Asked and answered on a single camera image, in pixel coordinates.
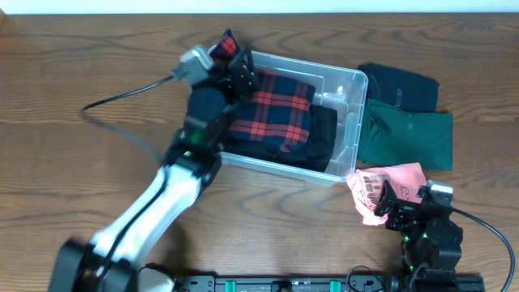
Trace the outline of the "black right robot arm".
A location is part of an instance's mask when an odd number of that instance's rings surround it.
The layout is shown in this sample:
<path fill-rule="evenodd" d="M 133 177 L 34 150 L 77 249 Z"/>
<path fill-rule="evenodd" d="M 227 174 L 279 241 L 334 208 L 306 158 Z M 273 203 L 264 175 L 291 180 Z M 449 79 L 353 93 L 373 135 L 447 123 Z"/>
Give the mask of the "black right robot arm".
<path fill-rule="evenodd" d="M 450 220 L 453 188 L 429 180 L 418 188 L 417 197 L 418 203 L 398 198 L 385 180 L 374 214 L 386 216 L 385 228 L 401 234 L 401 260 L 408 274 L 450 277 L 461 259 L 463 240 L 463 229 Z"/>

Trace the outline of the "black garment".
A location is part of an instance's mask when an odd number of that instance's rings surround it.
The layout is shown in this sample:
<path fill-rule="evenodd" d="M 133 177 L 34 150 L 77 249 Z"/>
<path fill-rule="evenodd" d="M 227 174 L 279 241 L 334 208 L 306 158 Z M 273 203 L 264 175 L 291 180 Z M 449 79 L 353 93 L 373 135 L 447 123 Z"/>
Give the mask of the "black garment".
<path fill-rule="evenodd" d="M 312 105 L 310 114 L 310 136 L 299 150 L 283 152 L 274 144 L 227 139 L 224 142 L 224 151 L 306 170 L 324 172 L 333 155 L 337 133 L 337 112 L 322 105 Z"/>

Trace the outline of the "clear plastic storage bin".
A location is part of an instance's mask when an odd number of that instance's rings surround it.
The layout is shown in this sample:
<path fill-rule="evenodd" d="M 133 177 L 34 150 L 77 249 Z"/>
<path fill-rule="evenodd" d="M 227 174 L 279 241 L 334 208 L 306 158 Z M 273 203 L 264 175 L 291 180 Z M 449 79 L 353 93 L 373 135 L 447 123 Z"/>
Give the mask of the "clear plastic storage bin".
<path fill-rule="evenodd" d="M 336 110 L 337 130 L 333 154 L 324 172 L 282 165 L 229 152 L 221 154 L 222 163 L 296 178 L 326 187 L 344 183 L 356 169 L 367 94 L 367 76 L 354 69 L 257 51 L 252 53 L 252 57 L 258 70 L 272 71 L 315 86 L 312 104 Z"/>

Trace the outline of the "red navy plaid shirt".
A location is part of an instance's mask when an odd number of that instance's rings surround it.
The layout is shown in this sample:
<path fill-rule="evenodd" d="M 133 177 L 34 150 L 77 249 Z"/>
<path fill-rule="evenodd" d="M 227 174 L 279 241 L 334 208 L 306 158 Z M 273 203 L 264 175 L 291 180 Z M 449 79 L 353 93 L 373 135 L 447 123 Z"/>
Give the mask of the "red navy plaid shirt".
<path fill-rule="evenodd" d="M 255 71 L 260 90 L 238 108 L 226 142 L 240 146 L 252 142 L 283 152 L 301 149 L 310 138 L 315 86 L 275 71 Z"/>

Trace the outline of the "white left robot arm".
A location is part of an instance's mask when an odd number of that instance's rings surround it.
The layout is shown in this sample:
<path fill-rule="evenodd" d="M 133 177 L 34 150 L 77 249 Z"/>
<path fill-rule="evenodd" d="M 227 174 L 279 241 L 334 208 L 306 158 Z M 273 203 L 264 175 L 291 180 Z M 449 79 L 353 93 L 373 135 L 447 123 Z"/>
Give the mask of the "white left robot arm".
<path fill-rule="evenodd" d="M 175 219 L 193 205 L 216 177 L 226 132 L 240 105 L 260 82 L 252 53 L 214 62 L 202 46 L 180 58 L 171 79 L 191 86 L 186 117 L 165 154 L 114 126 L 109 130 L 149 151 L 159 163 L 148 189 L 113 223 L 82 244 L 66 241 L 58 252 L 51 291 L 173 291 L 176 280 L 145 267 L 149 252 Z"/>

